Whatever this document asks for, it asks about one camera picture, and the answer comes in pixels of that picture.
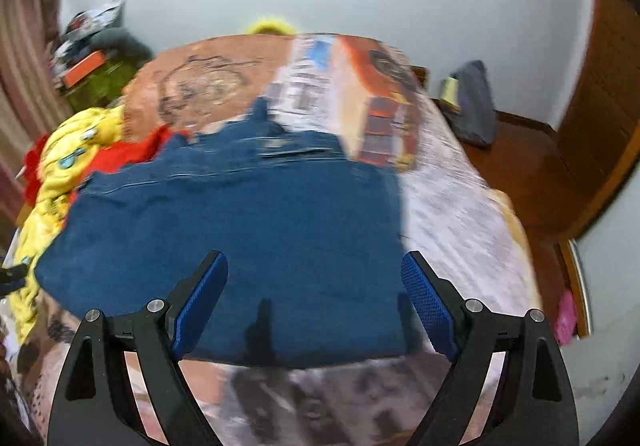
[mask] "red cloth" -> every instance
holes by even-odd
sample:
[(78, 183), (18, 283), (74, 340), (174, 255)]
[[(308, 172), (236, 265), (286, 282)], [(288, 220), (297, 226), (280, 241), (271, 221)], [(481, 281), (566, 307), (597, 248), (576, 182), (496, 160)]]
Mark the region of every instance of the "red cloth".
[(48, 133), (40, 137), (27, 152), (27, 155), (24, 156), (24, 173), (22, 174), (22, 177), (24, 178), (26, 185), (24, 187), (23, 195), (25, 204), (31, 207), (36, 205), (38, 191), (40, 191), (40, 187), (42, 187), (42, 183), (38, 178), (38, 164), (40, 163), (42, 150), (44, 150), (44, 145), (47, 143), (48, 139)]
[[(108, 148), (102, 148), (95, 154), (94, 159), (84, 169), (80, 177), (80, 181), (88, 177), (92, 172), (99, 171), (102, 173), (115, 173), (125, 164), (135, 164), (138, 162), (150, 161), (156, 156), (162, 145), (171, 139), (175, 132), (167, 125), (159, 126), (140, 142), (123, 142), (113, 143)], [(76, 199), (76, 190), (71, 192), (69, 203)]]

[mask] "blue garment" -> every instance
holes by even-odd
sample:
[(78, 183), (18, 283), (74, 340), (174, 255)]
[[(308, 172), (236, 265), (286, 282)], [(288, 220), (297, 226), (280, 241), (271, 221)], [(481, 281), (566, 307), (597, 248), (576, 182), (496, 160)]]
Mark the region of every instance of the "blue garment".
[(285, 132), (263, 98), (80, 189), (35, 271), (77, 317), (138, 311), (219, 250), (228, 282), (192, 358), (303, 368), (414, 345), (394, 170), (347, 160), (334, 135)]

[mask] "gray bag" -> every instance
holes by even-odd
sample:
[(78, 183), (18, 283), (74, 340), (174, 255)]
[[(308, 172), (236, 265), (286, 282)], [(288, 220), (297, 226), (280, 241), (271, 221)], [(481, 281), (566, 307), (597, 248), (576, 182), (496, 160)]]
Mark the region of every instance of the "gray bag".
[(497, 119), (491, 87), (482, 61), (470, 61), (453, 74), (458, 82), (457, 108), (450, 102), (438, 101), (438, 106), (458, 139), (485, 148), (494, 143)]

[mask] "striped curtain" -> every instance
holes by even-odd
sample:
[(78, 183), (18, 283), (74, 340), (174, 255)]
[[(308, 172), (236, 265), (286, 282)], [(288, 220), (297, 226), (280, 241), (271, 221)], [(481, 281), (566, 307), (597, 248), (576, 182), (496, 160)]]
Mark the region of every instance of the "striped curtain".
[(22, 206), (15, 175), (23, 155), (71, 115), (48, 69), (58, 1), (0, 0), (0, 217), (12, 222)]

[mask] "bedspread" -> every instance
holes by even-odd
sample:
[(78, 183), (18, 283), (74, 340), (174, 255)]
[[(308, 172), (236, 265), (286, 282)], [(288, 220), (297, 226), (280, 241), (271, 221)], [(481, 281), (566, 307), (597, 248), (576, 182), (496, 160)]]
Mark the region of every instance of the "bedspread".
[[(126, 139), (139, 140), (163, 123), (210, 133), (242, 115), (258, 93), (290, 130), (336, 133), (350, 158), (396, 166), (405, 249), (422, 252), (463, 297), (516, 315), (540, 306), (526, 251), (502, 214), (508, 205), (469, 164), (404, 56), (380, 42), (327, 34), (232, 36), (168, 50), (127, 90)], [(44, 292), (39, 303), (36, 327), (10, 364), (46, 435), (78, 321)], [(133, 354), (127, 365), (146, 430), (162, 440)], [(500, 365), (494, 357), (466, 440), (482, 429)], [(368, 446), (403, 444), (449, 363), (425, 337), (419, 353), (353, 365), (281, 370), (184, 360), (180, 368), (224, 444)]]

